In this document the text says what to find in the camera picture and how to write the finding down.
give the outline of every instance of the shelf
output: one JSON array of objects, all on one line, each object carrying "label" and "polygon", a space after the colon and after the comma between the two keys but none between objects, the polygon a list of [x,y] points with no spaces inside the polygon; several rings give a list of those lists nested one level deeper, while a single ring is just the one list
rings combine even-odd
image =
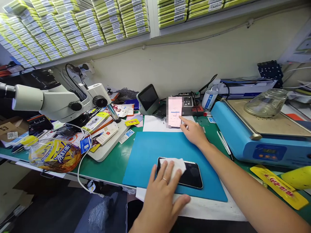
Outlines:
[{"label": "shelf", "polygon": [[228,20],[230,18],[246,15],[249,13],[253,13],[256,11],[264,10],[270,7],[290,2],[299,2],[299,0],[259,0],[256,2],[251,2],[242,6],[237,6],[235,8],[229,8],[228,10],[223,10],[221,12],[214,13],[212,15],[208,15],[202,18],[194,19],[185,23],[160,29],[160,36],[191,30],[194,28],[206,26],[208,24],[221,22],[224,20]]},{"label": "shelf", "polygon": [[[185,23],[174,25],[168,28],[159,29],[158,28],[158,15],[157,15],[157,1],[147,0],[149,8],[149,21],[150,21],[150,33],[141,35],[135,38],[126,39],[114,44],[108,44],[102,47],[97,47],[91,50],[87,50],[81,53],[77,53],[71,56],[67,56],[58,60],[54,60],[45,64],[36,66],[36,69],[49,68],[52,66],[65,64],[68,62],[76,61],[79,59],[85,59],[91,56],[99,55],[101,53],[106,53],[113,50],[124,49],[136,44],[141,44],[147,42],[151,39],[171,35],[174,33],[191,30],[194,28],[210,25],[213,23],[229,20],[234,17],[247,15],[250,13],[258,12],[264,9],[268,9],[275,6],[280,6],[288,3],[298,3],[301,4],[302,0],[258,0],[251,2],[242,6],[237,6],[234,8],[229,8],[214,14],[194,19]],[[32,69],[27,69],[24,73],[30,72]]]},{"label": "shelf", "polygon": [[148,41],[148,40],[150,40],[150,33],[145,34],[145,35],[141,35],[141,36],[138,36],[135,38],[126,39],[124,41],[117,42],[114,44],[108,44],[108,45],[104,45],[102,47],[97,47],[97,48],[94,48],[91,50],[76,53],[74,55],[67,56],[64,58],[60,58],[58,60],[54,60],[54,61],[51,61],[48,63],[44,63],[44,64],[36,66],[36,69],[47,68],[47,67],[51,67],[51,66],[56,66],[56,65],[72,62],[75,60],[83,59],[83,58],[90,57],[90,56],[95,56],[95,55],[105,53],[105,52],[109,52],[112,50],[117,50],[117,49],[125,48],[125,47],[131,46],[131,45],[140,44],[140,43],[143,43],[143,42]]}]

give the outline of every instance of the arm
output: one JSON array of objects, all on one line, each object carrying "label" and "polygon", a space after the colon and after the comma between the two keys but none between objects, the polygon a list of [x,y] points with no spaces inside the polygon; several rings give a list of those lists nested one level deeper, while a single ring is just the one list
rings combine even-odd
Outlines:
[{"label": "arm", "polygon": [[180,118],[185,122],[180,125],[185,136],[202,151],[257,232],[311,232],[310,225],[288,205],[209,143],[199,124]]}]

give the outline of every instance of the phone screen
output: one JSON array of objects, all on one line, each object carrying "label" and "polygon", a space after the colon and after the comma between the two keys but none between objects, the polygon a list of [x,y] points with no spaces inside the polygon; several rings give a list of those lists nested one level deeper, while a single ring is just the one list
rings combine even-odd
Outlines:
[{"label": "phone screen", "polygon": [[[163,157],[158,158],[158,164],[156,168],[157,175],[161,168],[160,159],[165,159],[165,158]],[[185,165],[186,165],[186,170],[181,176],[179,180],[179,184],[184,185],[184,186],[189,186],[192,188],[202,189],[203,182],[202,182],[201,173],[200,173],[198,164],[194,162],[185,161]]]},{"label": "phone screen", "polygon": [[169,97],[167,104],[167,124],[168,127],[180,127],[181,119],[181,109],[182,109],[182,97]]}]

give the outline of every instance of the microscope eyepiece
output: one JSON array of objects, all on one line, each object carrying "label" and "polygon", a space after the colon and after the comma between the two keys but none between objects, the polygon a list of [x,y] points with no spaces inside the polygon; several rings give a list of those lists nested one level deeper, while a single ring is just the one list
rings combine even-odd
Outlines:
[{"label": "microscope eyepiece", "polygon": [[0,83],[0,98],[13,99],[15,97],[15,87]]}]

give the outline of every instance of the digital display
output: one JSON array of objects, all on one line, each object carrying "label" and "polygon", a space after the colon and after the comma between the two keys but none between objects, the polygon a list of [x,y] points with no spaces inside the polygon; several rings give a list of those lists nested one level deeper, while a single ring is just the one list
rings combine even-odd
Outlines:
[{"label": "digital display", "polygon": [[276,153],[276,150],[272,150],[272,149],[262,149],[263,152],[266,152],[266,153],[270,153],[270,154],[275,154]]},{"label": "digital display", "polygon": [[149,85],[149,87],[139,94],[140,102],[143,108],[147,111],[158,99],[158,95],[155,91],[153,85]]}]

